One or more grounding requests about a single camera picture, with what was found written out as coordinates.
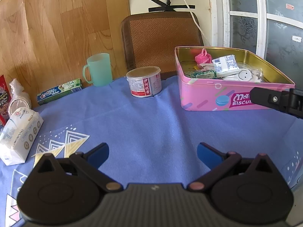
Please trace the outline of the smiley face packet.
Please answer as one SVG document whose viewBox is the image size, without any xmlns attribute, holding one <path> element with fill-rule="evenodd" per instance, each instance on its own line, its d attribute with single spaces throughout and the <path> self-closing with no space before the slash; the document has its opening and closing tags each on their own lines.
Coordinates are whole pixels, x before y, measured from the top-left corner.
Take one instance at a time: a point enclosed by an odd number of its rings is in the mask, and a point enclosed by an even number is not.
<svg viewBox="0 0 303 227">
<path fill-rule="evenodd" d="M 240 81 L 240 82 L 263 82 L 263 73 L 259 69 L 240 68 L 229 76 L 224 76 L 222 80 Z"/>
</svg>

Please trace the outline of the white barcode wipes packet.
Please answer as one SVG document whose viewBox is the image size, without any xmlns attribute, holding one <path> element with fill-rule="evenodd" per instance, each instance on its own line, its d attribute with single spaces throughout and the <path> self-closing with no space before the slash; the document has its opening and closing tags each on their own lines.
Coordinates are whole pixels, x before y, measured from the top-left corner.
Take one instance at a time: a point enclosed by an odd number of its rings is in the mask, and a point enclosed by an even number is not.
<svg viewBox="0 0 303 227">
<path fill-rule="evenodd" d="M 224 73 L 239 69 L 236 58 L 233 54 L 213 59 L 212 63 L 217 73 Z"/>
</svg>

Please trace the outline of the green patterned tissue packet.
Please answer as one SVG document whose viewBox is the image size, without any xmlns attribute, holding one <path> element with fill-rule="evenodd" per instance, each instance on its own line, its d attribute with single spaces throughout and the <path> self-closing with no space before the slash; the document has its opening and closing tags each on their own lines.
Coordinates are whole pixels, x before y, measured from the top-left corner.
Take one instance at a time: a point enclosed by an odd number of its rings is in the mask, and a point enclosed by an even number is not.
<svg viewBox="0 0 303 227">
<path fill-rule="evenodd" d="M 186 70 L 184 75 L 190 79 L 216 79 L 217 72 L 214 70 L 213 66 L 204 66 L 199 68 L 194 66 L 190 70 Z"/>
</svg>

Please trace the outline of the pink fluffy cloth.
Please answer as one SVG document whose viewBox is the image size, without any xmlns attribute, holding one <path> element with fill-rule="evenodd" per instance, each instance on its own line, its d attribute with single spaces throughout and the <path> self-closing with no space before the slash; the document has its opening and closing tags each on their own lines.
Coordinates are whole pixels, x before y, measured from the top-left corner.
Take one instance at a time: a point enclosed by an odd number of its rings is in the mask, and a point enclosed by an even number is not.
<svg viewBox="0 0 303 227">
<path fill-rule="evenodd" d="M 212 56 L 207 52 L 206 49 L 202 49 L 202 51 L 195 56 L 195 62 L 199 67 L 202 67 L 205 64 L 211 64 Z"/>
</svg>

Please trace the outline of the blue patterned tablecloth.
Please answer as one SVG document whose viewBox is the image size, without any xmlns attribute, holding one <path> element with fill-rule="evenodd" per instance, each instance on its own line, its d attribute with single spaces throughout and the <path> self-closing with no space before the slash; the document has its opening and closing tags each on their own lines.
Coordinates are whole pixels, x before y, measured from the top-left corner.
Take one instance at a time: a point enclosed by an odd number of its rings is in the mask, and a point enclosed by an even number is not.
<svg viewBox="0 0 303 227">
<path fill-rule="evenodd" d="M 83 139 L 79 151 L 105 142 L 109 158 L 101 171 L 122 185 L 188 184 L 208 171 L 197 158 L 205 142 L 243 157 L 266 153 L 290 187 L 302 183 L 302 120 L 275 110 L 189 111 L 180 104 L 178 80 L 162 82 L 153 97 L 136 98 L 126 78 L 88 87 L 35 109 L 43 125 L 25 163 L 1 164 L 1 226 L 19 219 L 16 197 L 34 155 Z"/>
</svg>

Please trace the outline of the toothpaste box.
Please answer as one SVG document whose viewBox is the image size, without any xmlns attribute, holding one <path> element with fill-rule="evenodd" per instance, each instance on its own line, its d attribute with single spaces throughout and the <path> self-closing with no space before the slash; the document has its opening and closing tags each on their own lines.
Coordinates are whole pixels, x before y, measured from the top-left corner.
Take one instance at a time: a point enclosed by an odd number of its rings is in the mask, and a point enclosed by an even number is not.
<svg viewBox="0 0 303 227">
<path fill-rule="evenodd" d="M 53 100 L 62 98 L 66 95 L 80 91 L 82 89 L 83 87 L 82 87 L 81 79 L 74 79 L 38 94 L 37 103 L 39 105 L 43 105 Z"/>
</svg>

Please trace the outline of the pink biscuit tin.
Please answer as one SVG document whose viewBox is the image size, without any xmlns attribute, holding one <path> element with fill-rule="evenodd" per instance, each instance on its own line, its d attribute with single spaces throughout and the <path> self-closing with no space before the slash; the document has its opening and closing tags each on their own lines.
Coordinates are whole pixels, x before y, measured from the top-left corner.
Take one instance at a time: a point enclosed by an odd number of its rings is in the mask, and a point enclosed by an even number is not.
<svg viewBox="0 0 303 227">
<path fill-rule="evenodd" d="M 245 49 L 226 47 L 206 47 L 206 51 L 212 58 L 234 55 L 237 63 L 260 69 L 262 82 L 193 79 L 185 76 L 185 72 L 195 69 L 195 56 L 201 53 L 202 49 L 202 46 L 175 48 L 181 107 L 187 111 L 260 110 L 262 106 L 253 104 L 250 100 L 250 91 L 254 87 L 276 91 L 295 87 L 290 78 L 256 54 Z"/>
</svg>

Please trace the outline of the white tissue pack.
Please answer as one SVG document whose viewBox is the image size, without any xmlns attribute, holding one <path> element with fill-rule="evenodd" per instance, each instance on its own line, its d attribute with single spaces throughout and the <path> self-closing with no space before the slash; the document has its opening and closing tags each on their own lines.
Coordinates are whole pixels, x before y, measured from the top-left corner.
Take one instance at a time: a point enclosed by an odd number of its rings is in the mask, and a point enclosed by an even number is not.
<svg viewBox="0 0 303 227">
<path fill-rule="evenodd" d="M 1 133 L 1 160 L 6 166 L 26 161 L 43 122 L 38 112 L 26 107 L 10 116 Z"/>
</svg>

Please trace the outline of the round paper tub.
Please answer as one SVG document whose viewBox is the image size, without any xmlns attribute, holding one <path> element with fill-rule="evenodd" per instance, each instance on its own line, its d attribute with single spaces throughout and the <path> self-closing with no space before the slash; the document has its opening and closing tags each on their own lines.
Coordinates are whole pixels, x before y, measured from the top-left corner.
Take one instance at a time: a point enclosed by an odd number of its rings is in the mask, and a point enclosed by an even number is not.
<svg viewBox="0 0 303 227">
<path fill-rule="evenodd" d="M 161 69 L 157 66 L 130 70 L 127 75 L 130 92 L 138 98 L 155 96 L 162 90 Z"/>
</svg>

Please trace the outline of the teal plastic mug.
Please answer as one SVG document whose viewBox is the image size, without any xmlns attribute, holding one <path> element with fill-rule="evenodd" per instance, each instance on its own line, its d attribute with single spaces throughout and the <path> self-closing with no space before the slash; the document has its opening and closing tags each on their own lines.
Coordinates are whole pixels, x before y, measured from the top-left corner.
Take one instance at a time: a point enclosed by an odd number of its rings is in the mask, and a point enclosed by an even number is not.
<svg viewBox="0 0 303 227">
<path fill-rule="evenodd" d="M 112 82 L 112 71 L 110 55 L 108 53 L 99 53 L 90 56 L 86 60 L 87 64 L 83 67 L 83 78 L 88 84 L 96 87 L 108 85 Z M 86 69 L 90 73 L 91 80 L 86 78 Z"/>
</svg>

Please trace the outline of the stack of plastic cups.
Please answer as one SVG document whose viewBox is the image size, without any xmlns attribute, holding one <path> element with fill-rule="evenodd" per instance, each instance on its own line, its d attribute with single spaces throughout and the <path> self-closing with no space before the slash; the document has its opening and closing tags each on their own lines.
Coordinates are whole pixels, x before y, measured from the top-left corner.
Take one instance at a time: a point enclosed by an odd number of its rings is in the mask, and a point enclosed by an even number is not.
<svg viewBox="0 0 303 227">
<path fill-rule="evenodd" d="M 31 100 L 28 93 L 24 91 L 24 87 L 17 79 L 10 82 L 11 101 L 8 107 L 8 114 L 11 116 L 18 108 L 26 107 L 31 109 Z"/>
</svg>

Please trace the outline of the red cereal box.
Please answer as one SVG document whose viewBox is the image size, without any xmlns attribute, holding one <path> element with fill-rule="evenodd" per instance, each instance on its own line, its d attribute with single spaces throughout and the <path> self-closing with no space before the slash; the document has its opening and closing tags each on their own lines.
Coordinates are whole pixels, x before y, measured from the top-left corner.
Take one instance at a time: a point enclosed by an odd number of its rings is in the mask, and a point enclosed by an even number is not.
<svg viewBox="0 0 303 227">
<path fill-rule="evenodd" d="M 0 119 L 1 126 L 5 126 L 7 120 L 9 119 L 8 107 L 11 102 L 10 91 L 7 87 L 4 75 L 0 76 Z"/>
</svg>

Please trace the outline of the brown woven chair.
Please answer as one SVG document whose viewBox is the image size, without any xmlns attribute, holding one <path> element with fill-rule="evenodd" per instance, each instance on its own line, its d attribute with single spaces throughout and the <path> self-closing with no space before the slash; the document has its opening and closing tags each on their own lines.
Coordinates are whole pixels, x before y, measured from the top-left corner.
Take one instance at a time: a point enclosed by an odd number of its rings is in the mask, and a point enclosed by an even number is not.
<svg viewBox="0 0 303 227">
<path fill-rule="evenodd" d="M 175 47 L 203 46 L 198 19 L 189 12 L 133 14 L 121 23 L 124 58 L 128 71 L 146 66 L 161 69 L 161 78 L 176 74 Z"/>
</svg>

